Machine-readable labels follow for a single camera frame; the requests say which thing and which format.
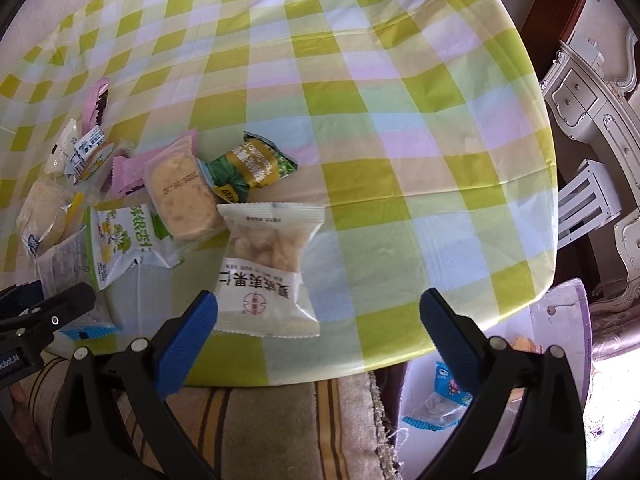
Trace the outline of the pink bar wrapper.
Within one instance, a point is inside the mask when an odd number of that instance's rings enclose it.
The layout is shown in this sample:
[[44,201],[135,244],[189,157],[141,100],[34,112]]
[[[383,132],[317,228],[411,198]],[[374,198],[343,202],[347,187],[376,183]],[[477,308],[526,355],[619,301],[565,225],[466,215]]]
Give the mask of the pink bar wrapper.
[[93,127],[102,125],[109,85],[108,78],[103,77],[90,89],[81,113],[81,132],[83,134],[88,133]]
[[157,205],[185,185],[202,185],[195,157],[198,130],[191,129],[171,144],[131,156],[116,156],[112,166],[111,198],[146,188]]

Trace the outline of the green checkered tablecloth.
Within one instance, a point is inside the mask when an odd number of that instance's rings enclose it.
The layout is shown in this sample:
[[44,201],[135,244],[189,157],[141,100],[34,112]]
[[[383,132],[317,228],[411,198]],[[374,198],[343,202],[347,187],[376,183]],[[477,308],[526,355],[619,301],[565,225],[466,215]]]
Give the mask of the green checkered tablecloth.
[[558,191],[532,63],[500,0],[43,0],[1,61],[1,281],[30,279],[15,219],[90,87],[145,148],[189,129],[212,159],[244,132],[298,162],[254,200],[318,203],[309,339],[213,334],[206,386],[313,382],[430,348],[437,288],[488,328],[553,281]]

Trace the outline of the cream bun blue logo packet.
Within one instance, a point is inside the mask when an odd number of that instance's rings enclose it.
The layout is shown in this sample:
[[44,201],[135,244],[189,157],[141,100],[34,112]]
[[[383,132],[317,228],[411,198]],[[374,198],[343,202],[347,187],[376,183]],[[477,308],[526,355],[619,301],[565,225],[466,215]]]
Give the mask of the cream bun blue logo packet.
[[26,254],[35,259],[74,234],[85,206],[84,193],[64,188],[52,178],[35,180],[16,220]]

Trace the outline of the small cream white packet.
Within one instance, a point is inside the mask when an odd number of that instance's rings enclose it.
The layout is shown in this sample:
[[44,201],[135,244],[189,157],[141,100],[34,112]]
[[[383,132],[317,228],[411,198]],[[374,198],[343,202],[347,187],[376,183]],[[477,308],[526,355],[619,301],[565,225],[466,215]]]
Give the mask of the small cream white packet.
[[79,139],[77,120],[70,118],[54,142],[53,148],[43,166],[43,173],[59,177],[64,174],[66,162],[75,153],[75,143]]

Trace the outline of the white slatted stool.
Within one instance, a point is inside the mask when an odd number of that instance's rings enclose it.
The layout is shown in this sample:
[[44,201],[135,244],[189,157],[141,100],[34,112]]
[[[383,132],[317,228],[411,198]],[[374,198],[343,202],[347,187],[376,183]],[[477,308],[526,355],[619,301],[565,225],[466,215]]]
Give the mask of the white slatted stool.
[[602,162],[584,159],[559,192],[558,248],[602,228],[621,212],[620,196],[608,170]]

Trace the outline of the pale biscuit clear packet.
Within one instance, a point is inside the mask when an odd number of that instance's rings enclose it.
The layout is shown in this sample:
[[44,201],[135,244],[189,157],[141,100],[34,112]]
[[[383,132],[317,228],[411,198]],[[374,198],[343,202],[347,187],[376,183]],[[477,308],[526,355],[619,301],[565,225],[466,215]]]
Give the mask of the pale biscuit clear packet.
[[192,136],[180,136],[144,165],[143,181],[168,233],[180,242],[224,229],[214,193],[193,154]]

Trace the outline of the white ornate dressing table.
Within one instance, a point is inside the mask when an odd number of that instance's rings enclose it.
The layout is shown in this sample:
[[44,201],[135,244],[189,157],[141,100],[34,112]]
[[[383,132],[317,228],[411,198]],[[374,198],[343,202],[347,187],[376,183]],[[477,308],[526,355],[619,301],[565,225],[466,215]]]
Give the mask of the white ornate dressing table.
[[540,83],[542,95],[570,140],[611,150],[634,200],[639,199],[639,39],[626,38],[627,75],[605,80],[580,54],[560,43]]

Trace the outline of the white orange barcode packet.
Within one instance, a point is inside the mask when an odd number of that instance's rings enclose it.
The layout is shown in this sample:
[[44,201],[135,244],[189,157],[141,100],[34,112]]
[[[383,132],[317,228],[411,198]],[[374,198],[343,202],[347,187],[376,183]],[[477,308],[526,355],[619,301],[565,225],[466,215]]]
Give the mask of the white orange barcode packet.
[[107,140],[100,126],[91,128],[74,145],[64,166],[64,176],[74,183],[88,180],[113,154],[116,144]]

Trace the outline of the grey blue large packet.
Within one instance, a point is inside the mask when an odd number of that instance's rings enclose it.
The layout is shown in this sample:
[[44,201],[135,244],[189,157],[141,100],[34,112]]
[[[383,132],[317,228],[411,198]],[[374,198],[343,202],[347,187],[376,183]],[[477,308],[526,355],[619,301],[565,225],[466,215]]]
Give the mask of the grey blue large packet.
[[456,426],[471,404],[471,393],[461,390],[444,362],[435,364],[434,390],[402,421],[416,429],[442,431]]

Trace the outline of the white green flower packet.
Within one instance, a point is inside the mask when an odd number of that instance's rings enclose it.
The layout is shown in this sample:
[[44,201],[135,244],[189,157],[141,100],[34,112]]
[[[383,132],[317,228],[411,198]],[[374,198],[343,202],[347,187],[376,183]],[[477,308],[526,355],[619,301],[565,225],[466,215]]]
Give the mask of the white green flower packet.
[[180,262],[174,241],[149,204],[85,213],[89,275],[104,290],[133,266],[172,269]]

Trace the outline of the white packet red seal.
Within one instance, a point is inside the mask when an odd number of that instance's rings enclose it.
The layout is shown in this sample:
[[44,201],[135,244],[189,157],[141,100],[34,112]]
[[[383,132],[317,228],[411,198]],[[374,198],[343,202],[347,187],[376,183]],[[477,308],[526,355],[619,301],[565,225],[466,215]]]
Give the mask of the white packet red seal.
[[237,203],[220,205],[218,211],[229,240],[215,289],[215,330],[253,337],[319,336],[302,263],[326,218],[324,207]]

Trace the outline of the striped sofa cushion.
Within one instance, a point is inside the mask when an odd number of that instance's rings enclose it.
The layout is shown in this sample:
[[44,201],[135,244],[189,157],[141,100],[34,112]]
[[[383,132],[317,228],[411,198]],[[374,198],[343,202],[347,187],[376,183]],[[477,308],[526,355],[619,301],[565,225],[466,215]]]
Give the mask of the striped sofa cushion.
[[[9,388],[9,418],[27,455],[50,476],[51,427],[68,361]],[[206,462],[223,479],[401,479],[378,386],[363,373],[266,388],[186,387],[168,399]],[[160,469],[126,394],[119,415],[145,465]]]

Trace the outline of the green gold snack packet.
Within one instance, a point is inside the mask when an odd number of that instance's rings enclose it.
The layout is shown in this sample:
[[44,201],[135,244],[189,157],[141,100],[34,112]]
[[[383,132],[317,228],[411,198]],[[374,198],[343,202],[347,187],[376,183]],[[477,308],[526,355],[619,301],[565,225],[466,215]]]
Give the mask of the green gold snack packet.
[[243,142],[212,162],[198,160],[205,182],[224,203],[246,203],[250,191],[288,177],[298,169],[294,158],[263,136],[244,132]]

